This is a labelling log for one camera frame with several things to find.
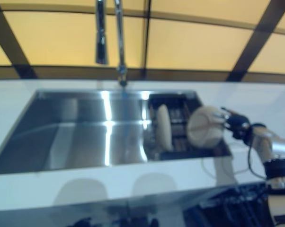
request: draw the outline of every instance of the cable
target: cable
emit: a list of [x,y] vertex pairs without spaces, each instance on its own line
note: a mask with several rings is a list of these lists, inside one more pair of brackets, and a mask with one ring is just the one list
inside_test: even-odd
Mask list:
[[254,139],[252,138],[252,139],[251,139],[251,143],[250,143],[250,145],[249,145],[249,151],[248,151],[248,166],[249,166],[249,170],[250,170],[250,172],[251,172],[254,176],[256,176],[256,177],[258,177],[258,178],[260,178],[260,179],[266,180],[265,177],[263,177],[263,176],[261,176],[261,175],[255,173],[254,170],[253,170],[252,167],[251,167],[251,159],[250,159],[250,158],[251,158],[251,150],[252,150],[253,140],[254,140]]
[[201,167],[203,168],[204,172],[208,174],[209,177],[216,179],[216,177],[206,169],[204,164],[204,158],[201,159]]

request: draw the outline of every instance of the faucet spout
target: faucet spout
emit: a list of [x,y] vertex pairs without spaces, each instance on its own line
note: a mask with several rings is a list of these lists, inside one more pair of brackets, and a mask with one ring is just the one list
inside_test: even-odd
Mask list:
[[[118,81],[122,87],[127,85],[127,66],[125,64],[123,7],[121,0],[115,1],[115,14],[117,21],[117,36],[119,49],[119,65],[117,67]],[[96,63],[108,64],[106,44],[106,0],[96,0],[97,47]]]
[[106,39],[106,0],[96,0],[96,63],[108,65]]

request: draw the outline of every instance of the black cable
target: black cable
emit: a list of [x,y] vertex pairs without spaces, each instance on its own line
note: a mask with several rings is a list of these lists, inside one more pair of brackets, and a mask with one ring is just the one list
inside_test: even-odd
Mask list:
[[251,172],[254,176],[256,176],[256,177],[258,177],[258,178],[260,178],[260,179],[266,180],[265,177],[263,177],[263,176],[261,176],[261,175],[255,173],[254,170],[253,170],[252,167],[251,167],[251,150],[252,150],[252,144],[253,144],[253,138],[251,139],[250,146],[249,146],[249,151],[248,151],[248,166],[249,166],[249,170],[250,170],[250,172]]

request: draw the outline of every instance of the sink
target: sink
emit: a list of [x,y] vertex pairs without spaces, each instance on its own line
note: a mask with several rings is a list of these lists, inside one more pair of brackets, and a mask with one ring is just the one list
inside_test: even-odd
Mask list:
[[[156,142],[156,110],[166,104],[172,152]],[[230,155],[189,145],[186,120],[201,103],[195,92],[39,90],[0,149],[0,174]]]

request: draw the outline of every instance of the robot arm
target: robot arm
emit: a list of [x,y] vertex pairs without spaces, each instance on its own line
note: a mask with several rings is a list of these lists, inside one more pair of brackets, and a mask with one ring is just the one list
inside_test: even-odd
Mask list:
[[233,137],[254,148],[264,165],[268,191],[267,207],[274,225],[285,225],[285,139],[263,124],[250,125],[245,116],[228,111],[226,128]]
[[[250,171],[266,181],[268,200],[264,201],[269,226],[285,224],[285,139],[268,130],[264,124],[251,124],[248,118],[234,111],[202,106],[191,116],[187,124],[187,137],[194,146],[215,146],[223,137],[223,129],[249,146]],[[250,166],[250,152],[255,149],[266,177],[256,174]]]

